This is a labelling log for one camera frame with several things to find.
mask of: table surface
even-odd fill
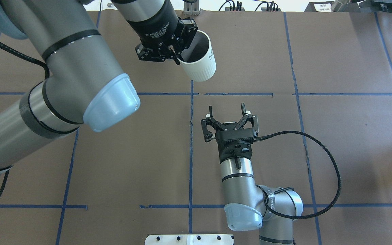
[[[172,61],[139,61],[140,40],[117,11],[89,14],[142,105],[104,132],[82,126],[17,163],[0,199],[0,245],[143,244],[148,234],[188,233],[258,244],[258,231],[227,227],[217,146],[199,124],[209,105],[217,120],[238,120],[242,102],[260,135],[309,133],[339,165],[337,205],[294,222],[297,244],[392,244],[392,14],[203,11],[195,19],[217,71],[202,83]],[[39,59],[28,40],[0,40]],[[0,112],[42,79],[40,67],[0,50]],[[312,141],[278,136],[253,151],[256,183],[293,186],[304,214],[333,198],[335,172]]]

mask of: white mug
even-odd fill
[[[197,31],[188,49],[182,54],[182,60],[178,59],[187,75],[195,82],[204,82],[210,79],[216,72],[216,60],[214,59],[211,40],[203,31]]]

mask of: white label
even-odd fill
[[[317,12],[331,12],[330,3],[315,3],[314,8]]]

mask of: white cup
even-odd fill
[[[204,82],[210,79],[216,72],[216,60],[214,59],[211,40],[203,31],[197,31],[188,49],[179,59],[182,68],[187,75],[195,82]]]

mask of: white floor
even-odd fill
[[[174,8],[176,10],[182,10],[184,8],[184,2],[182,0],[170,0],[171,3],[173,4]],[[278,4],[279,8],[282,9],[282,11],[286,12],[303,12],[308,5],[308,3],[311,0],[275,0],[275,3]],[[99,4],[101,0],[94,0],[91,2],[89,5],[86,5],[86,9],[89,11],[98,11],[99,10]],[[199,6],[201,9],[204,10],[209,10],[209,11],[218,11],[220,6],[224,3],[224,0],[199,0]],[[254,11],[255,8],[260,4],[259,1],[254,1],[254,0],[242,0],[243,3],[242,7],[246,9],[246,11]],[[113,8],[110,5],[111,3],[110,0],[103,0],[102,1],[102,9],[109,9]]]

